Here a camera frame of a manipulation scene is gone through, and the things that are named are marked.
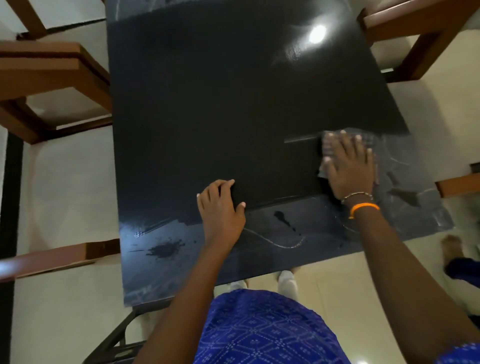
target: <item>orange bracelet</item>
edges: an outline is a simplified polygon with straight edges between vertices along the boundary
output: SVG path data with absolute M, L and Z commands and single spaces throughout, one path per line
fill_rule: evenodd
M 363 204 L 356 204 L 356 205 L 354 205 L 354 207 L 352 207 L 352 209 L 350 210 L 350 217 L 349 218 L 354 218 L 353 213 L 355 211 L 357 211 L 359 208 L 365 207 L 365 206 L 371 206 L 371 207 L 374 207 L 374 208 L 376 208 L 377 210 L 380 211 L 380 208 L 376 204 L 369 204 L 368 202 L 364 202 Z

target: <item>blue dress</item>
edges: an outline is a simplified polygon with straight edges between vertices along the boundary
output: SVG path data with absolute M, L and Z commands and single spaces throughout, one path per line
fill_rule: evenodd
M 438 363 L 465 363 L 462 360 L 480 364 L 480 346 L 454 348 Z M 350 361 L 314 311 L 278 293 L 235 290 L 213 300 L 194 363 Z

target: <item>hand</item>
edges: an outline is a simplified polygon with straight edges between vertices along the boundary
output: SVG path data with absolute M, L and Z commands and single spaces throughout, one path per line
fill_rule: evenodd
M 324 166 L 335 197 L 342 200 L 355 192 L 371 194 L 375 177 L 372 150 L 365 150 L 360 135 L 357 135 L 352 142 L 343 130 L 340 132 L 340 137 L 331 133 L 329 138 L 337 165 L 330 157 L 325 157 Z
M 234 183 L 235 180 L 217 180 L 197 195 L 198 210 L 204 222 L 205 244 L 225 247 L 228 252 L 245 226 L 245 203 L 241 202 L 237 210 L 233 208 L 230 187 Z

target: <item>person's left hand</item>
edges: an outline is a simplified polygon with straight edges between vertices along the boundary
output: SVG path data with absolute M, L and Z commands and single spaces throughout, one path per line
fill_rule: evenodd
M 245 206 L 233 208 L 230 187 L 234 180 L 217 180 L 197 195 L 197 204 L 204 222 L 205 245 L 224 247 L 229 252 L 245 226 Z

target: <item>black table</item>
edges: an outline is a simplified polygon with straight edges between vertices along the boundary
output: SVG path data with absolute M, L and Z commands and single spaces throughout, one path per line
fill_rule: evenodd
M 342 0 L 107 1 L 126 305 L 172 296 L 204 242 L 196 194 L 237 182 L 247 224 L 218 284 L 361 251 L 318 142 L 376 135 L 375 198 L 402 239 L 452 228 Z

